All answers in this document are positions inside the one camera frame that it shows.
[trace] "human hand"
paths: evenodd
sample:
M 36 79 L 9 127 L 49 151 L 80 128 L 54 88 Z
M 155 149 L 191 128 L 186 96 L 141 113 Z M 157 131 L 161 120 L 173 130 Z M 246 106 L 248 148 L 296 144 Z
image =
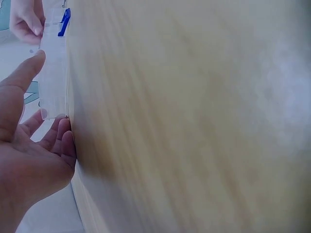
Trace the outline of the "human hand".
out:
M 0 82 L 0 229 L 14 232 L 26 211 L 64 188 L 74 174 L 73 135 L 67 118 L 58 118 L 39 142 L 30 137 L 43 123 L 41 112 L 18 124 L 24 93 L 41 70 L 39 51 Z
M 40 44 L 45 22 L 42 0 L 12 0 L 10 30 L 23 42 Z

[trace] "finger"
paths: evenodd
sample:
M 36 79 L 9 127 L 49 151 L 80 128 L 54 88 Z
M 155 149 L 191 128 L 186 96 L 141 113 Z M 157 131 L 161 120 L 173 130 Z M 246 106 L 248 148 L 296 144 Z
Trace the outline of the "finger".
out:
M 62 119 L 59 122 L 57 138 L 56 138 L 54 147 L 51 150 L 52 153 L 61 156 L 61 154 L 62 154 L 62 138 L 63 138 L 63 135 L 64 135 L 65 132 L 70 131 L 70 130 L 71 130 L 71 127 L 70 127 L 69 119 Z
M 44 51 L 39 50 L 35 56 L 25 60 L 9 77 L 4 79 L 0 83 L 0 87 L 17 87 L 24 95 L 31 81 L 43 67 L 44 61 L 45 53 Z
M 31 137 L 34 132 L 42 125 L 44 120 L 42 119 L 41 110 L 38 110 L 28 120 L 20 125 L 24 132 Z
M 23 111 L 24 93 L 41 70 L 44 61 L 45 53 L 40 51 L 0 82 L 0 140 L 10 142 L 13 139 Z
M 63 118 L 56 118 L 54 123 L 52 124 L 51 128 L 49 131 L 44 135 L 41 141 L 37 142 L 38 145 L 43 147 L 44 149 L 50 151 L 55 144 L 57 134 L 58 134 L 58 128 L 59 128 L 59 123 Z
M 34 11 L 30 11 L 25 14 L 23 20 L 25 20 L 28 27 L 31 29 L 31 31 L 33 31 L 35 35 L 38 36 L 42 33 L 43 27 L 41 21 Z
M 76 155 L 76 148 L 75 148 L 74 140 L 73 140 L 73 134 L 71 131 L 67 131 L 63 135 L 61 158 L 74 171 L 74 167 L 75 167 L 76 160 L 77 160 L 77 155 Z
M 10 29 L 14 33 L 14 35 L 22 42 L 32 45 L 39 45 L 41 42 L 42 36 L 36 36 L 33 31 L 28 27 L 25 21 L 12 26 Z

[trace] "wood grain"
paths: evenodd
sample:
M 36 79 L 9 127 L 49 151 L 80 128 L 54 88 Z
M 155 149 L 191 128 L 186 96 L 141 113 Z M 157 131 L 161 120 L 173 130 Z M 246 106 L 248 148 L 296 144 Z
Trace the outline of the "wood grain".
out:
M 308 232 L 306 0 L 71 0 L 90 233 Z

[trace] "white floor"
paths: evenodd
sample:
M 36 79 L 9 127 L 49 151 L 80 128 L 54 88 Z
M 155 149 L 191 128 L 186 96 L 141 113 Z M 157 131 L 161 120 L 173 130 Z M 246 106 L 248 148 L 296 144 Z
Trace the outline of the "white floor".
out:
M 45 5 L 45 8 L 62 4 L 62 0 L 47 1 L 48 6 Z M 9 31 L 0 31 L 0 80 L 37 50 L 38 46 L 22 44 Z M 26 104 L 22 121 L 39 109 L 38 104 L 39 99 Z M 46 121 L 34 134 L 33 140 L 40 140 L 51 124 L 52 121 Z M 27 212 L 17 233 L 84 233 L 71 184 L 34 205 Z

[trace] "fingernail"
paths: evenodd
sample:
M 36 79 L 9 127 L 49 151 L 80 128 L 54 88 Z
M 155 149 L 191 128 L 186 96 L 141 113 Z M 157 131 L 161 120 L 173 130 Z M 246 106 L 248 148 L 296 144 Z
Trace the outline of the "fingernail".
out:
M 35 53 L 35 56 L 39 56 L 39 55 L 43 55 L 44 54 L 44 51 L 43 50 L 38 50 L 36 53 Z
M 63 118 L 67 118 L 66 114 L 59 114 L 56 119 L 63 119 Z
M 42 119 L 45 120 L 48 117 L 48 111 L 45 110 L 44 108 L 41 108 L 41 116 Z
M 41 29 L 35 28 L 35 35 L 40 35 L 40 33 L 41 33 Z

